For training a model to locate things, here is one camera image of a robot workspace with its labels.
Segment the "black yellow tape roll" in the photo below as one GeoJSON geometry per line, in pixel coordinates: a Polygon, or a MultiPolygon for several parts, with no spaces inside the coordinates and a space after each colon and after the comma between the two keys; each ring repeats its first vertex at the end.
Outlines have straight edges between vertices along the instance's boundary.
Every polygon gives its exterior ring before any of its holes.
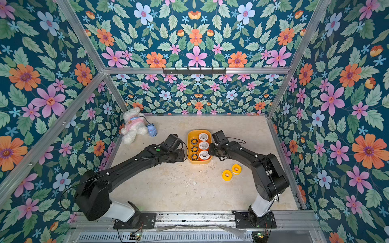
{"type": "Polygon", "coordinates": [[[198,148],[197,146],[192,146],[190,150],[191,150],[191,152],[193,152],[193,153],[197,153],[198,150],[199,150],[199,148],[198,148]]]}
{"type": "Polygon", "coordinates": [[[199,141],[196,138],[192,138],[190,143],[191,143],[191,145],[197,145],[199,143],[199,141]]]}
{"type": "Polygon", "coordinates": [[[199,155],[196,154],[196,153],[193,153],[193,154],[191,155],[190,159],[191,159],[192,161],[197,161],[197,160],[199,159],[199,155]]]}

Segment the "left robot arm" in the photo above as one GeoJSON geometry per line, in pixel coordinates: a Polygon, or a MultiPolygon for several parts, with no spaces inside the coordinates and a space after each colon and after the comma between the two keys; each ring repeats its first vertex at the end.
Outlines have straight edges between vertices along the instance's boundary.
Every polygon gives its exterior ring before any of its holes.
{"type": "Polygon", "coordinates": [[[131,202],[121,203],[110,198],[119,185],[139,173],[162,163],[181,163],[185,160],[183,142],[170,134],[161,144],[147,146],[134,157],[106,170],[89,170],[76,187],[75,202],[89,221],[111,218],[121,222],[139,222],[139,209],[131,202]]]}

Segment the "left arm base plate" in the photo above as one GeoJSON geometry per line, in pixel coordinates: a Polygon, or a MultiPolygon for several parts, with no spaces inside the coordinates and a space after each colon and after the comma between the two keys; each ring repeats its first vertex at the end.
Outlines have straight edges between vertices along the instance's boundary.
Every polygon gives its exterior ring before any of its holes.
{"type": "Polygon", "coordinates": [[[127,201],[127,204],[134,209],[134,214],[127,221],[115,220],[114,229],[153,229],[156,223],[157,214],[154,212],[141,212],[132,202],[127,201]]]}

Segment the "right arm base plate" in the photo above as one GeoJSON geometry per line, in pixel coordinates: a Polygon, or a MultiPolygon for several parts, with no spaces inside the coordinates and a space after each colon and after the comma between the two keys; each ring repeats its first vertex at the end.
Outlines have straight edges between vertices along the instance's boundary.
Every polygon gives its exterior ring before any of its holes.
{"type": "Polygon", "coordinates": [[[272,211],[267,212],[262,217],[257,217],[253,212],[232,211],[232,214],[235,216],[236,228],[238,229],[273,229],[277,227],[274,213],[272,211]]]}

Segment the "yellow plastic storage box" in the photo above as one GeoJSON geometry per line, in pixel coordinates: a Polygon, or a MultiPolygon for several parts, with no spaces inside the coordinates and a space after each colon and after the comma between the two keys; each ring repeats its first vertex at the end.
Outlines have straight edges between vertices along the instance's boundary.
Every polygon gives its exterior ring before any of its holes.
{"type": "Polygon", "coordinates": [[[188,159],[189,161],[192,163],[192,164],[195,164],[195,165],[201,165],[201,164],[208,164],[209,162],[211,162],[212,160],[212,156],[210,156],[210,159],[206,160],[206,161],[203,161],[203,160],[200,160],[198,159],[197,161],[192,161],[190,159],[191,155],[193,154],[193,152],[191,152],[191,147],[194,146],[194,145],[191,145],[190,141],[192,138],[196,138],[198,139],[199,143],[201,142],[201,140],[199,140],[198,138],[198,135],[200,133],[207,133],[209,135],[209,139],[207,140],[207,142],[210,144],[212,143],[212,137],[211,137],[211,133],[208,131],[208,130],[192,130],[189,132],[188,136],[187,136],[187,145],[188,145],[188,159]]]}

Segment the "orange sealing tape roll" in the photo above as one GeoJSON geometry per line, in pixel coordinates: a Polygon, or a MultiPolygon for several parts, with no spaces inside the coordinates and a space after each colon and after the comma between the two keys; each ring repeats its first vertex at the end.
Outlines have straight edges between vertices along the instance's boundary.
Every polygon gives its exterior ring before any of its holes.
{"type": "Polygon", "coordinates": [[[200,133],[198,135],[199,140],[201,141],[207,141],[209,139],[209,135],[207,133],[200,133]]]}
{"type": "Polygon", "coordinates": [[[199,143],[199,150],[208,150],[209,146],[210,145],[207,141],[202,141],[199,143]]]}
{"type": "Polygon", "coordinates": [[[210,155],[209,155],[208,151],[207,150],[200,151],[199,152],[199,159],[203,160],[203,161],[210,159],[210,155]]]}

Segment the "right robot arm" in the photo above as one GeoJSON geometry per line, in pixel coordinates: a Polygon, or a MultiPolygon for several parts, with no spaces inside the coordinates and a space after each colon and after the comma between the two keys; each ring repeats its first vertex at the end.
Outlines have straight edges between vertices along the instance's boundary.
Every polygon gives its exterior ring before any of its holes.
{"type": "Polygon", "coordinates": [[[274,202],[289,187],[289,180],[274,154],[261,155],[244,148],[237,141],[229,141],[223,131],[212,134],[209,154],[224,161],[235,160],[248,167],[253,176],[258,196],[248,209],[248,221],[258,227],[270,212],[274,202]]]}

